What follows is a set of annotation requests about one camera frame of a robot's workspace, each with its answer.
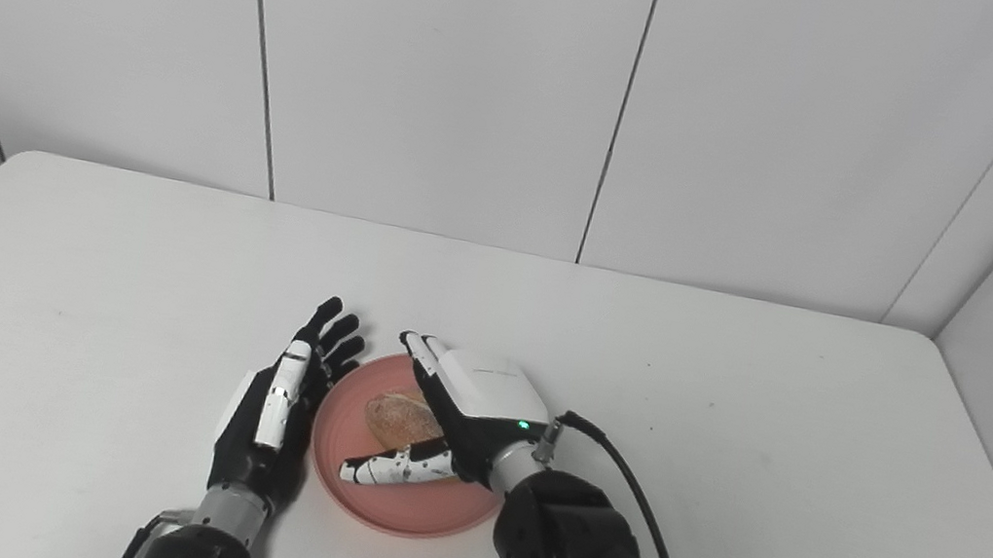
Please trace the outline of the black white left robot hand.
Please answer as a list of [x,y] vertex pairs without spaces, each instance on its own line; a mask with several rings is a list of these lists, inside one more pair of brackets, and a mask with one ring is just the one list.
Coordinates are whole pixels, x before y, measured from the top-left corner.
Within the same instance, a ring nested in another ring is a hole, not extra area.
[[207,486],[243,486],[274,511],[296,500],[316,411],[366,345],[359,316],[344,304],[323,302],[276,363],[249,377],[218,432]]

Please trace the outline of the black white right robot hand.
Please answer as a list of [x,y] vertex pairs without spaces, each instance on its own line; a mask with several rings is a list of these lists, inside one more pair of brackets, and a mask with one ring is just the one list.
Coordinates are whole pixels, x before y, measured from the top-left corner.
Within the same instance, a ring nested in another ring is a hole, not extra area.
[[504,499],[546,463],[534,451],[550,425],[548,409],[527,374],[510,358],[452,350],[433,335],[399,336],[441,437],[352,457],[344,481],[362,485],[430,483],[456,477]]

